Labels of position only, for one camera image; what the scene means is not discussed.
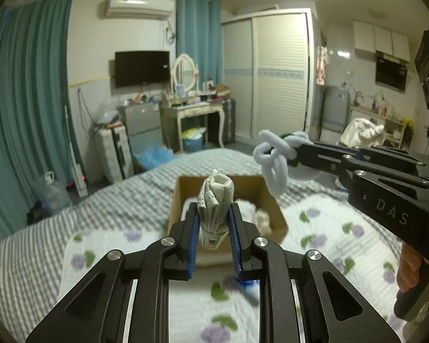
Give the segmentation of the person right hand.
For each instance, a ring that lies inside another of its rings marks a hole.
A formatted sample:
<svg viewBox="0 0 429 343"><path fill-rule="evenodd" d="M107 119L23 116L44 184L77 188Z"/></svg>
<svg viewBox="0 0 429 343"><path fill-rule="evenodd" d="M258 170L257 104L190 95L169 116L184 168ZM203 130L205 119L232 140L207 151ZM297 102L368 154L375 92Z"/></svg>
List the person right hand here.
<svg viewBox="0 0 429 343"><path fill-rule="evenodd" d="M403 242L397 273L397 283L403 294L417 286L421 265L422 255Z"/></svg>

